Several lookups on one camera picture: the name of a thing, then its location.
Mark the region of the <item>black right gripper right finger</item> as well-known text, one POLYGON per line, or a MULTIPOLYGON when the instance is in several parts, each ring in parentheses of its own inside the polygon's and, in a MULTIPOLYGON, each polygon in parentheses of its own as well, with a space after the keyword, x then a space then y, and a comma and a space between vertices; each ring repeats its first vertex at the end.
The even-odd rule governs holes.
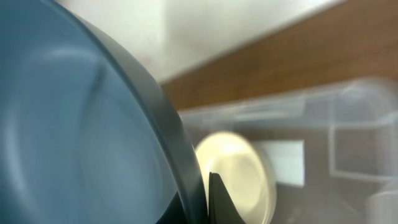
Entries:
POLYGON ((219 174, 209 174, 208 223, 245 224, 219 174))

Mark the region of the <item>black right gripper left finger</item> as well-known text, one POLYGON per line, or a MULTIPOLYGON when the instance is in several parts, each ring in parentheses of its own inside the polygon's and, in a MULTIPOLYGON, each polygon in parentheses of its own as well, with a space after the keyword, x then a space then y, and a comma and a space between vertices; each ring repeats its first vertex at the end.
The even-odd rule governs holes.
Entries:
POLYGON ((176 193, 170 201, 166 211, 156 224, 187 224, 185 212, 178 193, 176 193))

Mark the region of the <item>cream plate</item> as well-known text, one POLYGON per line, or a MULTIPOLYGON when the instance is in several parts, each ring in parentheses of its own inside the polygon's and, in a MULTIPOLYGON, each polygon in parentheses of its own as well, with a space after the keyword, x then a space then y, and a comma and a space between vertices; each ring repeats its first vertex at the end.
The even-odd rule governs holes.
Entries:
POLYGON ((267 161, 247 139, 229 131, 211 133, 195 146, 209 196, 209 175, 220 175, 245 223, 269 224, 277 200, 276 179, 267 161))

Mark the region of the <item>blue plate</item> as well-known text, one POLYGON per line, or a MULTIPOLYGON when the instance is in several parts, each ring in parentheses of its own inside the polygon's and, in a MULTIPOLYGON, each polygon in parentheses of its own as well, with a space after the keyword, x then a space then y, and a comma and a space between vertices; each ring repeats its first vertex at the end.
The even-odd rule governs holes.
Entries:
POLYGON ((55 1, 1 2, 1 222, 205 223, 193 146, 158 83, 55 1))

